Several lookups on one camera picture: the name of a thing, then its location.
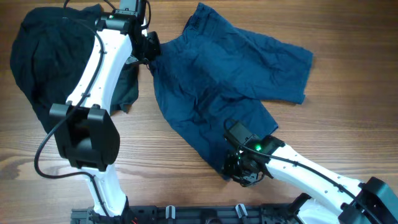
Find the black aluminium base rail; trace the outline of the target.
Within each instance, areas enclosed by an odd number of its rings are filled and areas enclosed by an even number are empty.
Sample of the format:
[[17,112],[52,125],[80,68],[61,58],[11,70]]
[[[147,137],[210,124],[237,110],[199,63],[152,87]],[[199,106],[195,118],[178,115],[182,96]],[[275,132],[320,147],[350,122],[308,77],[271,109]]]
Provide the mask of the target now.
[[235,206],[215,207],[166,207],[131,206],[118,217],[101,216],[93,208],[73,209],[70,223],[141,223],[141,224],[209,224],[209,223],[301,223],[298,211],[291,210],[288,204],[262,204],[248,206],[242,203]]

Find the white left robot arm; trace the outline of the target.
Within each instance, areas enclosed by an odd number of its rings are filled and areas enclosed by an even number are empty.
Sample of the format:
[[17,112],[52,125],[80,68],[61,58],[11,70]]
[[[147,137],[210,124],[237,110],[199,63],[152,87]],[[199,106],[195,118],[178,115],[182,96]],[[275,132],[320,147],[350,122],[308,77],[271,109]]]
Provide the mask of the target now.
[[138,223],[116,174],[120,135],[111,119],[111,101],[122,69],[147,64],[160,54],[159,39],[148,32],[149,1],[121,1],[117,9],[103,12],[87,28],[95,37],[91,55],[75,89],[64,104],[53,104],[55,121],[49,136],[58,153],[82,175],[94,205],[74,210],[73,223]]

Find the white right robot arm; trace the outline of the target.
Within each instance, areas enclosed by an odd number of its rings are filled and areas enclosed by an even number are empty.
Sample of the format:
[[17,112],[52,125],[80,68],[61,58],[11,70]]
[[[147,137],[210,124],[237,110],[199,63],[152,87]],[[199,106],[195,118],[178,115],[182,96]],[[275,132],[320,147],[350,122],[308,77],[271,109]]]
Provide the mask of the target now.
[[367,182],[332,172],[268,135],[260,138],[242,123],[224,124],[232,145],[223,173],[243,187],[264,177],[296,186],[303,193],[290,204],[299,223],[397,223],[397,195],[381,179]]

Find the black garment with logo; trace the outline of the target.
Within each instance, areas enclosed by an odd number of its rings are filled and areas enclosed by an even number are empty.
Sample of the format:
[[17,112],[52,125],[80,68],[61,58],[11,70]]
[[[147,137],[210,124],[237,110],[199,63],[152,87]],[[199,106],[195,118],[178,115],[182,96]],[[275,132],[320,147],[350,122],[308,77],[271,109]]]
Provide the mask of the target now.
[[94,26],[101,12],[99,4],[83,10],[38,7],[21,23],[12,45],[10,67],[47,133],[55,125],[49,116],[51,106],[66,102],[94,46],[94,34],[77,22]]

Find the navy blue shorts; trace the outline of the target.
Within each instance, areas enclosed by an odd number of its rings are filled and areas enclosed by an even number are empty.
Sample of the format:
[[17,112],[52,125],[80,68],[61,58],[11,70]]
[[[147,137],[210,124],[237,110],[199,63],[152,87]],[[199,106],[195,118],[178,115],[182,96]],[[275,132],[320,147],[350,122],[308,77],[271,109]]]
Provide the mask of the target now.
[[160,46],[150,65],[159,108],[175,130],[215,171],[231,145],[227,119],[260,137],[278,127],[263,101],[301,104],[312,68],[311,51],[233,26],[199,4],[182,34]]

